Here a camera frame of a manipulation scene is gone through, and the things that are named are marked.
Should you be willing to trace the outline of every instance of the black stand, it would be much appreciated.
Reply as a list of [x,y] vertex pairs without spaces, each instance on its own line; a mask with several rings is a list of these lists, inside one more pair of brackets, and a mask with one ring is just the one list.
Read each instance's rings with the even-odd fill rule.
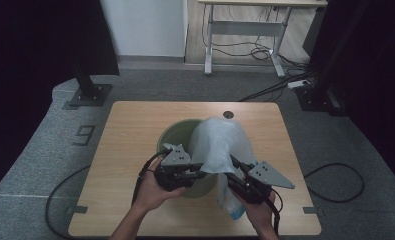
[[296,88],[294,91],[303,111],[328,112],[332,108],[331,101],[328,98],[313,99],[313,89]]
[[81,69],[75,68],[76,80],[79,83],[79,89],[76,91],[72,100],[69,102],[70,107],[94,106],[101,107],[107,98],[111,84],[94,84],[89,75],[85,75]]

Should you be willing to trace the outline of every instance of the gray carpet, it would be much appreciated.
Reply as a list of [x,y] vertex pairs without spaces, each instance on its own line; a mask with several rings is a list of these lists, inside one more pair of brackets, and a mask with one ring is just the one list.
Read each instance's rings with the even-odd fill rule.
[[[122,70],[121,77],[92,79],[95,83],[113,84],[103,107],[63,110],[78,87],[74,80],[53,90],[47,116],[0,183],[0,239],[62,239],[45,223],[46,201],[63,179],[92,162],[115,101],[237,101],[279,81],[273,72],[216,71],[206,77],[202,71],[146,69]],[[366,182],[364,193],[350,203],[331,203],[312,195],[322,233],[282,239],[395,239],[395,177],[364,135],[348,118],[301,111],[289,89],[276,102],[304,174],[340,162],[356,168]],[[86,136],[77,134],[80,126],[95,127],[88,144]],[[152,154],[143,153],[143,158]],[[66,182],[50,206],[51,223],[63,234],[67,234],[71,209],[86,174],[87,170],[82,171]],[[351,196],[361,186],[353,172],[341,167],[316,173],[307,183],[335,199]]]

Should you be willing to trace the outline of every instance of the table top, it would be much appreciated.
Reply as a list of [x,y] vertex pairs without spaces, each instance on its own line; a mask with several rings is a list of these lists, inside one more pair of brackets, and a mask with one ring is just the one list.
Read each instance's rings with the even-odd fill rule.
[[326,7],[326,0],[198,0],[210,5],[279,6],[279,7]]
[[[156,152],[170,125],[184,119],[223,117],[231,111],[252,143],[255,157],[268,161],[296,186],[275,188],[284,201],[281,235],[317,235],[313,207],[281,112],[274,103],[116,102],[110,112],[78,206],[69,226],[72,236],[109,236],[130,208],[138,172]],[[247,216],[232,220],[216,203],[217,189],[201,198],[166,201],[142,222],[138,236],[255,236]]]

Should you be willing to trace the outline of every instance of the black curtain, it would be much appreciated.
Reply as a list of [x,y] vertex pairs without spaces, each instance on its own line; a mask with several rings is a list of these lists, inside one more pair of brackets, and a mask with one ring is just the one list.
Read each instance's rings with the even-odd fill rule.
[[[365,1],[357,12],[364,1],[329,1],[311,63],[395,174],[395,0]],[[360,18],[351,22],[355,14]],[[354,31],[330,61],[351,24]]]
[[98,0],[0,1],[0,180],[74,66],[119,75]]

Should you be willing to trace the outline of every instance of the power strip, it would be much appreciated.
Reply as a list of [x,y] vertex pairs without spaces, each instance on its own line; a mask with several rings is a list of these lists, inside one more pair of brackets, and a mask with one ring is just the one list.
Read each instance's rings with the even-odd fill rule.
[[307,80],[301,80],[301,81],[295,81],[295,82],[290,82],[288,84],[289,89],[297,88],[297,87],[303,87],[303,86],[309,86],[310,82]]

